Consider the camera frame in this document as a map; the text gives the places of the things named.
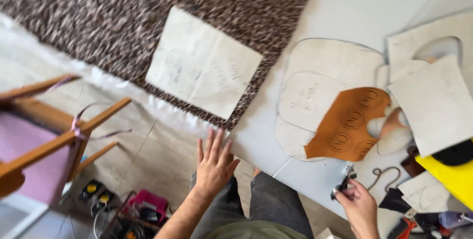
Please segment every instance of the brown cord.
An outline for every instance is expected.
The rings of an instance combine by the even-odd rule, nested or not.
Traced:
[[[386,191],[386,193],[387,193],[389,186],[392,185],[395,181],[397,181],[397,180],[399,179],[399,177],[401,177],[401,170],[399,170],[398,167],[391,166],[391,167],[388,167],[388,168],[384,169],[383,171],[381,171],[380,168],[375,168],[375,169],[373,169],[373,174],[376,175],[377,177],[376,177],[376,180],[375,180],[375,181],[370,185],[370,187],[368,188],[368,191],[369,191],[371,188],[373,188],[373,187],[375,186],[375,184],[376,184],[376,183],[378,182],[378,180],[381,178],[382,174],[384,174],[385,172],[387,172],[388,170],[391,170],[391,169],[396,169],[396,170],[397,170],[397,177],[396,177],[393,181],[389,182],[389,183],[386,185],[385,191]]]

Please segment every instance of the hand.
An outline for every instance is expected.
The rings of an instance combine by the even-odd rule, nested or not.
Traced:
[[[215,139],[214,133],[213,129],[209,130],[205,152],[202,150],[202,139],[197,140],[197,181],[192,189],[210,200],[226,185],[240,163],[239,159],[233,160],[230,153],[231,140],[228,140],[223,150],[220,148],[223,129],[219,130]]]
[[[359,182],[350,179],[353,187],[335,192],[335,197],[345,209],[348,221],[357,239],[379,239],[375,198]]]

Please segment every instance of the tile floor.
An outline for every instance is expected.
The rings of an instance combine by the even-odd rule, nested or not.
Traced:
[[[22,54],[15,57],[0,55],[0,68],[0,91],[66,73],[41,61],[32,62],[27,55]],[[112,103],[121,99],[113,92],[101,90],[83,80],[61,86],[38,98],[73,115],[89,103]],[[92,107],[84,113],[83,118],[88,120],[107,107]],[[185,199],[190,175],[196,170],[197,136],[165,126],[137,103],[127,105],[96,129],[92,136],[128,128],[132,128],[133,132],[89,142],[86,155],[91,155],[111,141],[118,141],[120,145],[98,159],[93,166],[89,166],[83,174],[103,182],[119,195],[146,188],[165,197],[173,208],[177,208]],[[246,216],[249,212],[249,183],[252,174],[252,165],[244,161],[235,171]],[[301,200],[315,235],[331,227],[348,238],[353,238],[345,219],[305,196],[301,195]]]

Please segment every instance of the olive green shirt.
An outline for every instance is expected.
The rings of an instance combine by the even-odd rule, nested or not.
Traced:
[[[308,239],[301,233],[277,223],[243,221],[222,226],[206,239]]]

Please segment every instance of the brown shaggy rug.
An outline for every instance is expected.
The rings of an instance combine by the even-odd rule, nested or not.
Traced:
[[[0,0],[0,11],[73,58],[231,130],[296,28],[307,0]],[[144,79],[170,8],[177,5],[264,55],[229,120],[185,103]]]

